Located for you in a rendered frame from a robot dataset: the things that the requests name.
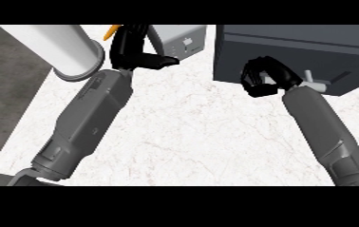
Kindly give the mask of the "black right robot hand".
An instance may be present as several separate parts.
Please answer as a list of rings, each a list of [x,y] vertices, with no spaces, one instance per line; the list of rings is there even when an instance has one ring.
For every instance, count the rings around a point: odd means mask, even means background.
[[[272,57],[252,59],[241,71],[241,84],[253,98],[278,93],[278,89],[290,90],[303,83],[293,70]]]

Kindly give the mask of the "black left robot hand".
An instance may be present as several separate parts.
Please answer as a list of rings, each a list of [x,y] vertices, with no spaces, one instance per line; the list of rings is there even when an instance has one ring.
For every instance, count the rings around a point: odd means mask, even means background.
[[[123,25],[119,28],[110,48],[110,60],[116,69],[134,70],[141,67],[160,70],[181,63],[175,57],[144,52],[148,31],[150,26],[145,24]]]

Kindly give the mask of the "dark grey drawer cabinet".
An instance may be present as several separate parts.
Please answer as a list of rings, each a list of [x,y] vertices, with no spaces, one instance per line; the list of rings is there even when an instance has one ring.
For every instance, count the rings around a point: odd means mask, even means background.
[[[359,25],[218,25],[213,80],[240,83],[246,63],[271,56],[306,79],[326,84],[326,94],[359,88]]]

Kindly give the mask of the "white cylindrical cup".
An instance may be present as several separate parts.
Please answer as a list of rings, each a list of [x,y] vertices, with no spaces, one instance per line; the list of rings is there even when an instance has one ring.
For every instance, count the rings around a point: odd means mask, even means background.
[[[79,82],[98,72],[105,51],[79,25],[4,25],[2,29],[48,61],[63,80]]]

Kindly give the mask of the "orange carrot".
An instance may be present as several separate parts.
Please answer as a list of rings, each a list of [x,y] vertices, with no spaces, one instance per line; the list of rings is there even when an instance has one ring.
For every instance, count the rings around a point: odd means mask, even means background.
[[[104,41],[107,41],[111,36],[114,35],[114,33],[117,32],[117,30],[120,29],[123,25],[113,25],[111,28],[108,29],[105,35],[104,35]]]

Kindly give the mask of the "pale grey toaster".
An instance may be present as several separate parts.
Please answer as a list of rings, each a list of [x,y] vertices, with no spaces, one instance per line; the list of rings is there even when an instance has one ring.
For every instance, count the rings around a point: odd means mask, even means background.
[[[206,48],[207,25],[150,25],[148,36],[156,52],[182,61]]]

